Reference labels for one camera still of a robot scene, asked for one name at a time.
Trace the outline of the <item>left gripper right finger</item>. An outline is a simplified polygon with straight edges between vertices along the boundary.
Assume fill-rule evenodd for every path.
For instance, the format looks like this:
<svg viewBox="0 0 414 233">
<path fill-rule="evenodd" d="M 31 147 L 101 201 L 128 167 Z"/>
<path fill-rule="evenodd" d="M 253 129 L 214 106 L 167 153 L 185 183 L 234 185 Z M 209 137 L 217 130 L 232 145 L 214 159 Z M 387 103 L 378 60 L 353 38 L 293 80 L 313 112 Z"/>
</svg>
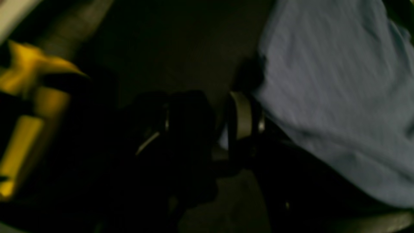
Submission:
<svg viewBox="0 0 414 233">
<path fill-rule="evenodd" d="M 229 161 L 253 172 L 277 233 L 412 233 L 413 211 L 366 195 L 297 146 L 253 97 L 230 92 Z"/>
</svg>

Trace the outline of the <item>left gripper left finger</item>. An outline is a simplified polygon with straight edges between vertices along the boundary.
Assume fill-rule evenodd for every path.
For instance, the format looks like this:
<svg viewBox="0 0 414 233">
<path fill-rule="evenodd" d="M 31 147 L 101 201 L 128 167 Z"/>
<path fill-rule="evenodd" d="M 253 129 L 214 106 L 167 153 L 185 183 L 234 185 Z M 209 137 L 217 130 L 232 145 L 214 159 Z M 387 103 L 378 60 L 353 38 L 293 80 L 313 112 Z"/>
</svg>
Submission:
<svg viewBox="0 0 414 233">
<path fill-rule="evenodd" d="M 174 232 L 217 195 L 215 114 L 202 91 L 149 92 L 120 110 L 71 103 L 1 223 L 30 233 Z"/>
</svg>

